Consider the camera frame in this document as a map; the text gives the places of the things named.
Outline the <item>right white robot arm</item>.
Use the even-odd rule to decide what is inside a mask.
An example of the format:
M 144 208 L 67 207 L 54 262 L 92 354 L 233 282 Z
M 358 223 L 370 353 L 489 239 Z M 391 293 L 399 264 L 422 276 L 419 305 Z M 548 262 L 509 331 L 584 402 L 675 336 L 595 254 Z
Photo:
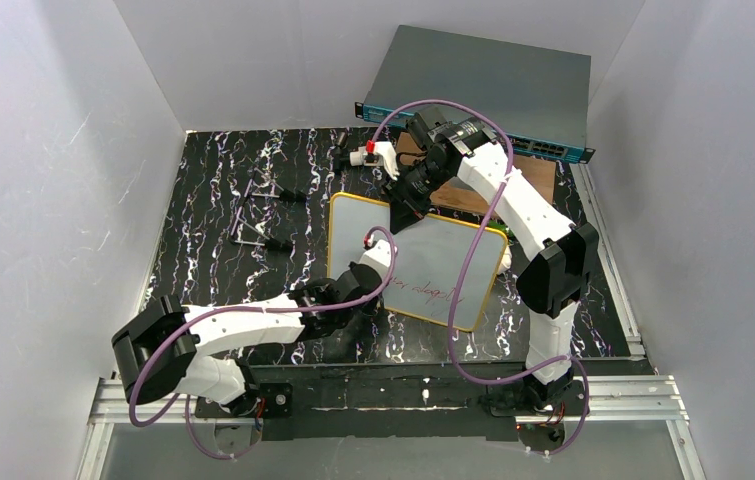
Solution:
M 571 355 L 574 318 L 597 265 L 600 236 L 590 223 L 578 225 L 558 212 L 514 165 L 508 135 L 494 122 L 456 102 L 427 99 L 387 114 L 413 110 L 405 130 L 423 159 L 402 166 L 383 192 L 390 206 L 390 230 L 398 233 L 429 212 L 432 194 L 457 178 L 488 204 L 513 233 L 528 264 L 517 290 L 530 313 L 530 341 L 524 370 L 500 379 L 542 407 L 560 399 L 574 378 Z

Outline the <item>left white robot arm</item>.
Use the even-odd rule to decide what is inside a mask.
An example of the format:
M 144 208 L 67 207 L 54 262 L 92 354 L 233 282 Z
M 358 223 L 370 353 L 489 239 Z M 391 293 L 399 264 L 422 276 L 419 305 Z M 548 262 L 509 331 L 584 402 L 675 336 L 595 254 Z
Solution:
M 219 353 L 327 337 L 375 313 L 376 291 L 388 273 L 387 261 L 362 259 L 336 279 L 319 278 L 268 300 L 219 308 L 163 296 L 111 339 L 125 398 L 144 405 L 187 394 L 230 410 L 244 408 L 257 397 L 257 382 L 245 363 Z

